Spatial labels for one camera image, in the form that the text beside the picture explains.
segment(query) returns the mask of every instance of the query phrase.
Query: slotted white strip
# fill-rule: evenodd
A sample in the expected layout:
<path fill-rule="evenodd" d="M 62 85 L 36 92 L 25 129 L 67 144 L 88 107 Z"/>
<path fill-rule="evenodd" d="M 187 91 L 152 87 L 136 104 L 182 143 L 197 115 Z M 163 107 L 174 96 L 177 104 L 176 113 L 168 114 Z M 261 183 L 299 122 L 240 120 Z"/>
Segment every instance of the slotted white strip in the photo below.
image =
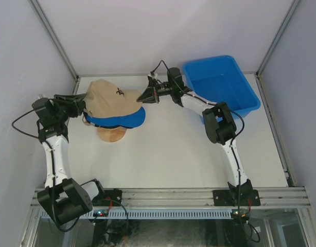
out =
<path fill-rule="evenodd" d="M 128 218 L 132 220 L 153 219 L 230 219 L 231 209 L 128 209 Z M 42 218 L 49 218 L 46 212 Z M 126 219 L 123 209 L 112 209 L 107 217 L 94 217 L 91 211 L 80 217 L 81 219 Z"/>

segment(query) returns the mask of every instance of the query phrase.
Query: white wall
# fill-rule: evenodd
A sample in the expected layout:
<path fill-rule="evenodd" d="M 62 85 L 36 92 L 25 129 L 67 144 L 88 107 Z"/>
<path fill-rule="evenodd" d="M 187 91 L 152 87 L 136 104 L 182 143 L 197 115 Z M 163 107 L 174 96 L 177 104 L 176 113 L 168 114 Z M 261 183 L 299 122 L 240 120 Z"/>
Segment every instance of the white wall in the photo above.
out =
<path fill-rule="evenodd" d="M 0 246 L 16 246 L 34 189 L 45 177 L 40 143 L 11 122 L 44 93 L 69 93 L 73 80 L 28 1 L 0 1 Z M 35 114 L 18 126 L 36 134 Z"/>
<path fill-rule="evenodd" d="M 78 74 L 218 55 L 257 71 L 292 0 L 39 0 Z"/>
<path fill-rule="evenodd" d="M 263 81 L 297 185 L 316 215 L 316 0 L 301 4 Z"/>

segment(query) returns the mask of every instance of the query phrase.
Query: blue tray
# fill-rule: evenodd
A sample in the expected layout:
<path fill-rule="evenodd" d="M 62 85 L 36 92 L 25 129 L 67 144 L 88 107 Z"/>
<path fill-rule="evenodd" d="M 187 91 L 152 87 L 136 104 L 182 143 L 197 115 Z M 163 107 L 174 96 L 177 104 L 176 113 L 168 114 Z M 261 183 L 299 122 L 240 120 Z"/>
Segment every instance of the blue tray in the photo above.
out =
<path fill-rule="evenodd" d="M 224 101 L 242 117 L 260 108 L 260 100 L 231 56 L 191 61 L 183 65 L 183 72 L 196 94 L 210 101 Z"/>

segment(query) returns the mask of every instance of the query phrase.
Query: white panel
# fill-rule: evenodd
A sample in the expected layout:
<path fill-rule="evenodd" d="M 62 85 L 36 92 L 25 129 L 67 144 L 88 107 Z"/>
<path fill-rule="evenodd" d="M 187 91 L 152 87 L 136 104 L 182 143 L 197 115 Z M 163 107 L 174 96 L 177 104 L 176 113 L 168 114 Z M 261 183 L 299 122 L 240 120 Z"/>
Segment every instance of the white panel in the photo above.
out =
<path fill-rule="evenodd" d="M 17 246 L 34 189 L 45 178 L 38 140 L 11 122 L 44 93 L 69 93 L 72 78 L 27 1 L 0 1 L 0 246 Z M 35 114 L 16 125 L 36 134 Z"/>
<path fill-rule="evenodd" d="M 256 71 L 292 0 L 39 0 L 78 74 L 231 55 Z"/>
<path fill-rule="evenodd" d="M 104 77 L 121 89 L 144 91 L 146 76 Z M 246 75 L 259 96 L 254 75 Z M 98 78 L 84 77 L 78 93 Z M 174 104 L 169 96 L 145 104 L 146 120 L 127 130 L 118 142 L 105 143 L 94 126 L 80 117 L 70 120 L 69 163 L 73 178 L 84 183 L 97 178 L 105 188 L 227 187 L 220 145 L 212 144 L 199 115 Z M 263 105 L 244 118 L 237 138 L 239 156 L 254 187 L 286 187 L 284 171 Z M 238 130 L 240 120 L 236 121 Z"/>
<path fill-rule="evenodd" d="M 316 213 L 316 0 L 300 5 L 263 79 L 297 186 Z"/>

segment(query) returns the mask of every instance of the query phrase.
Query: gray wall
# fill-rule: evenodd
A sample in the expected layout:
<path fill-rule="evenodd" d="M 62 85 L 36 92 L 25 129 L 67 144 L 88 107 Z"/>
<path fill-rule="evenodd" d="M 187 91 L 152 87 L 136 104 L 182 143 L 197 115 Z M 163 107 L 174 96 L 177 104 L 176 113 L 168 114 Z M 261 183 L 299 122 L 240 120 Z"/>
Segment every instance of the gray wall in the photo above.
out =
<path fill-rule="evenodd" d="M 40 143 L 11 122 L 39 93 L 69 93 L 73 80 L 28 1 L 0 1 L 0 246 L 19 241 L 34 189 L 45 178 Z M 36 134 L 35 114 L 17 125 Z"/>
<path fill-rule="evenodd" d="M 304 0 L 263 77 L 298 186 L 316 215 L 316 0 Z"/>

